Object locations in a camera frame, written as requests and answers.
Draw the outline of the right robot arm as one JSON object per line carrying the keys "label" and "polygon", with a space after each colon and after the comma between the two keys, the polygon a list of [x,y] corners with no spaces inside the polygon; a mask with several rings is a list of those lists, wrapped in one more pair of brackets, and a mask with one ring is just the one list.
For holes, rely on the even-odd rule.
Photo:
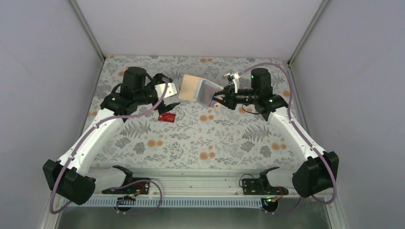
{"label": "right robot arm", "polygon": [[238,74],[228,74],[231,84],[214,93],[213,101],[234,110],[238,104],[253,105],[272,126],[290,142],[299,163],[297,170],[274,167],[261,172],[259,180],[264,190],[284,187],[296,190],[302,197],[314,197],[328,188],[333,189],[330,202],[337,196],[336,178],[339,158],[317,144],[291,114],[290,105],[273,93],[271,74],[266,68],[251,70],[251,87],[238,88]]}

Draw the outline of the aluminium mounting rail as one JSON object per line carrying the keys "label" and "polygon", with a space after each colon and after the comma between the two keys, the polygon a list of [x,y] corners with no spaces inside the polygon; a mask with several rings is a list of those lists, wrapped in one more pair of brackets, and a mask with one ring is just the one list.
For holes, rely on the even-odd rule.
{"label": "aluminium mounting rail", "polygon": [[[122,171],[119,168],[97,169],[90,171],[87,175],[80,175],[74,171],[66,170],[61,179],[57,178],[56,171],[46,172],[45,179],[51,191],[55,191],[60,196],[82,205],[87,202],[92,195],[101,193],[105,189],[118,189],[132,181],[133,177],[150,178],[150,195],[157,195],[158,187],[164,195],[175,196],[230,196],[236,193],[243,194],[241,178],[249,176],[253,179],[266,180],[263,172],[258,171],[237,171],[237,170],[187,170],[174,171],[162,170],[157,173],[135,173],[132,171]],[[284,187],[292,189],[293,174],[286,175],[289,183],[280,181],[277,184],[265,185],[270,187]]]}

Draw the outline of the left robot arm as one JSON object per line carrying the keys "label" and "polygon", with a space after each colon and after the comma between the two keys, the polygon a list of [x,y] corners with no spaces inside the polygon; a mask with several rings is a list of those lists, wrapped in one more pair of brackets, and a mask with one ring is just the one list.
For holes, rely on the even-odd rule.
{"label": "left robot arm", "polygon": [[58,160],[49,159],[43,165],[51,199],[60,195],[82,205],[94,193],[129,183],[132,172],[122,166],[90,170],[96,155],[128,119],[155,110],[162,114],[177,106],[177,103],[164,103],[165,98],[176,94],[173,80],[162,73],[150,76],[140,67],[125,70],[122,82],[103,99],[92,123],[75,144]]}

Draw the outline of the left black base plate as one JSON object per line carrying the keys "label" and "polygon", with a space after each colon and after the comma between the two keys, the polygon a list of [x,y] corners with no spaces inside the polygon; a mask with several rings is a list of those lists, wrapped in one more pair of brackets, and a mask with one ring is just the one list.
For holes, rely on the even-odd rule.
{"label": "left black base plate", "polygon": [[146,177],[133,177],[132,181],[123,185],[118,189],[105,189],[102,194],[120,194],[120,195],[146,195],[149,193],[150,178]]}

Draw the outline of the red credit card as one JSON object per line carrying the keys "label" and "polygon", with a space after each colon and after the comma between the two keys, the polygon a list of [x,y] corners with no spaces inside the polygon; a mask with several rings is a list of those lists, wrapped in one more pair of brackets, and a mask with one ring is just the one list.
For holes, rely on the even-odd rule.
{"label": "red credit card", "polygon": [[162,122],[174,123],[175,118],[176,118],[176,114],[174,114],[174,113],[163,113],[163,114],[159,115],[158,120],[162,121]]}

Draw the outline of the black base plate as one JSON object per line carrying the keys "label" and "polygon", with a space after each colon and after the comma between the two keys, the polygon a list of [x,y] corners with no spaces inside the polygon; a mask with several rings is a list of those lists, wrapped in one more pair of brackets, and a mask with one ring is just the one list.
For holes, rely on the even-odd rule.
{"label": "black base plate", "polygon": [[244,195],[258,196],[258,195],[288,195],[288,189],[284,187],[262,187],[259,179],[243,178],[241,180],[242,191]]}
{"label": "black base plate", "polygon": [[102,194],[120,194],[120,195],[146,195],[149,193],[150,178],[146,177],[133,177],[132,181],[123,185],[118,189],[105,189]]}

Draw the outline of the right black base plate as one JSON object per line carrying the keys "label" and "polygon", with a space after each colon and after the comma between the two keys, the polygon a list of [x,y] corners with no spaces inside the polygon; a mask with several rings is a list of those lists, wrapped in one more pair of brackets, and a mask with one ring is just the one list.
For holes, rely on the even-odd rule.
{"label": "right black base plate", "polygon": [[288,189],[284,187],[262,187],[259,179],[243,178],[241,180],[242,191],[244,195],[258,196],[258,195],[288,195]]}

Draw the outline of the floral patterned table mat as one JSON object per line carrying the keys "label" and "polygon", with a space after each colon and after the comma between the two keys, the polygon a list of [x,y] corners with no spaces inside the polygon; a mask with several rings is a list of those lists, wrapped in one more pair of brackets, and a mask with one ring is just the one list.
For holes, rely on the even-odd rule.
{"label": "floral patterned table mat", "polygon": [[[162,73],[181,85],[186,74],[218,85],[227,85],[227,73],[241,73],[240,86],[250,87],[247,69],[262,64],[271,73],[274,93],[289,99],[290,89],[279,59],[181,56],[110,55],[106,57],[87,124],[96,116],[103,99],[123,79],[130,66]],[[103,145],[94,167],[126,168],[267,169],[296,168],[296,154],[281,131],[254,114],[253,106],[230,110],[210,108],[180,100],[172,111],[174,122],[158,119],[158,113],[128,120]]]}

